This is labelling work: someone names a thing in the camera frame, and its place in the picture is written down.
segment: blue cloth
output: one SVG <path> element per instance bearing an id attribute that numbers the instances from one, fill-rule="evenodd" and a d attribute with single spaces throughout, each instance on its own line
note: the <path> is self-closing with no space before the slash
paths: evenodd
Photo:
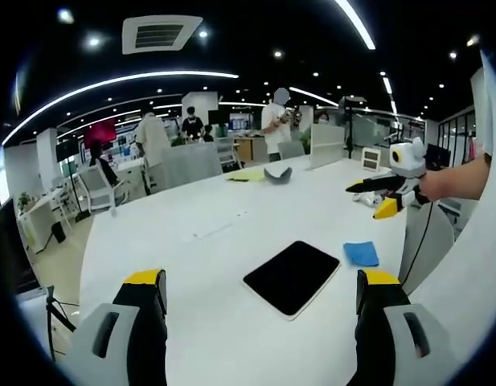
<path id="1" fill-rule="evenodd" d="M 359 244 L 344 244 L 344 252 L 352 264 L 362 267 L 376 267 L 379 265 L 378 255 L 372 241 Z"/>

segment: trash bin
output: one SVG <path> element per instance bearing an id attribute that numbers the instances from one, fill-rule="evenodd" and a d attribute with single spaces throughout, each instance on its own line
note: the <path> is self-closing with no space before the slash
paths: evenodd
<path id="1" fill-rule="evenodd" d="M 53 233 L 53 236 L 56 238 L 58 241 L 58 244 L 62 243 L 62 241 L 65 240 L 65 233 L 64 229 L 62 228 L 62 223 L 54 223 L 51 226 L 51 233 Z"/>

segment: tablet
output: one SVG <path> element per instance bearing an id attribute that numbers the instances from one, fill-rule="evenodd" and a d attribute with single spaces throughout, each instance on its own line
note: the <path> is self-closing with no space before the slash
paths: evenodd
<path id="1" fill-rule="evenodd" d="M 334 275 L 340 261 L 296 241 L 246 277 L 244 283 L 286 318 L 296 318 Z"/>

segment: black ceiling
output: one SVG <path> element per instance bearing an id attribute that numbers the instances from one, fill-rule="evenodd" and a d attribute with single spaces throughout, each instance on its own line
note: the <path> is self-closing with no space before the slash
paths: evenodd
<path id="1" fill-rule="evenodd" d="M 31 138 L 34 130 L 65 122 L 67 112 L 74 117 L 121 101 L 183 94 L 205 85 L 219 91 L 225 101 L 244 98 L 261 103 L 268 89 L 277 84 L 333 101 L 356 94 L 365 97 L 370 108 L 390 111 L 380 71 L 385 71 L 391 81 L 400 113 L 418 116 L 424 111 L 424 117 L 440 120 L 472 104 L 469 78 L 478 69 L 480 58 L 478 48 L 467 48 L 465 42 L 471 35 L 484 32 L 489 13 L 483 6 L 486 1 L 479 2 L 478 8 L 460 8 L 460 2 L 454 0 L 350 0 L 375 42 L 376 50 L 369 51 L 334 0 L 141 3 L 81 6 L 67 2 L 33 10 L 31 17 L 42 29 L 29 36 L 32 44 L 23 52 L 19 64 L 25 82 L 18 117 L 10 107 L 7 122 L 12 128 L 67 92 L 118 76 L 186 69 L 228 72 L 239 75 L 239 79 L 159 77 L 105 86 L 49 109 L 21 129 L 10 144 Z M 73 24 L 58 23 L 56 12 L 61 6 L 71 10 Z M 122 55 L 123 20 L 152 14 L 200 16 L 200 27 L 206 28 L 209 36 L 203 40 L 195 34 L 181 51 Z M 105 40 L 94 52 L 82 47 L 91 33 Z M 273 57 L 275 50 L 284 52 L 280 60 Z M 449 58 L 451 51 L 458 54 L 454 61 Z M 438 84 L 445 84 L 445 88 L 440 89 Z M 163 89 L 162 94 L 157 94 L 158 88 Z M 296 93 L 291 97 L 291 103 L 296 105 L 303 101 L 324 105 Z M 155 105 L 165 105 L 180 100 L 181 97 L 168 97 L 154 101 Z M 147 103 L 148 100 L 117 108 L 129 111 Z M 110 113 L 105 110 L 85 119 L 91 121 Z M 67 127 L 78 125 L 80 120 Z"/>

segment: ceiling vent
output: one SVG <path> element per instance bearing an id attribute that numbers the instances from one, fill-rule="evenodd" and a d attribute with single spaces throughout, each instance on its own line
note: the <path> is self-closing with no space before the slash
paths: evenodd
<path id="1" fill-rule="evenodd" d="M 179 51 L 202 21 L 179 14 L 127 18 L 122 25 L 122 53 Z"/>

